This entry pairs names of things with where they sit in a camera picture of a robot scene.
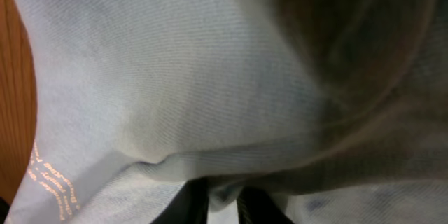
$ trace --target garment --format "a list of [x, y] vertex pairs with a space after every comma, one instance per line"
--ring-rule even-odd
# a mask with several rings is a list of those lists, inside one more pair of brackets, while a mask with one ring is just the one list
[[205, 176], [210, 224], [242, 186], [296, 223], [446, 222], [448, 0], [16, 2], [38, 118], [6, 223], [150, 223]]

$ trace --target cloth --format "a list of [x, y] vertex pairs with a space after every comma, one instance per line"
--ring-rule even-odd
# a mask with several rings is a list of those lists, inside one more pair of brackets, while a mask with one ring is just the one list
[[445, 223], [448, 0], [16, 0], [36, 140], [7, 224], [150, 223], [185, 181], [296, 223]]

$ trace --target gray fabric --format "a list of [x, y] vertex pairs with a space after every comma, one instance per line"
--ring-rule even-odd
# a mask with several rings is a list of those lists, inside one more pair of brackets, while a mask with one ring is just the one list
[[[435, 0], [406, 2], [416, 7], [403, 23], [373, 1], [334, 57], [368, 37], [370, 20], [386, 27], [375, 32], [392, 30], [376, 34], [385, 49], [353, 49], [362, 61], [335, 81], [341, 69], [325, 76], [314, 57], [321, 39], [280, 0], [16, 1], [38, 125], [8, 223], [149, 223], [201, 176], [216, 188], [297, 195], [285, 206], [296, 223], [445, 222], [447, 0], [434, 16]], [[389, 61], [401, 47], [409, 64]], [[376, 62], [375, 53], [385, 54]], [[394, 71], [363, 77], [371, 65]], [[335, 94], [360, 84], [373, 91]], [[364, 114], [326, 127], [354, 111]], [[212, 202], [211, 224], [236, 222], [228, 196]]]

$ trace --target textured knit material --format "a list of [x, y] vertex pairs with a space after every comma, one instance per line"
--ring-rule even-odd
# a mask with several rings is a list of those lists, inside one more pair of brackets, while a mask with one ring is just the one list
[[210, 224], [242, 186], [300, 224], [446, 223], [448, 0], [282, 1], [16, 0], [38, 125], [6, 223], [150, 223], [202, 176]]

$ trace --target wood grain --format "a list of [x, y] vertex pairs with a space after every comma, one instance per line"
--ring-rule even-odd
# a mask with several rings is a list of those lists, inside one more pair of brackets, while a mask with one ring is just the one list
[[13, 0], [0, 0], [0, 197], [19, 188], [36, 129], [36, 81], [27, 34]]

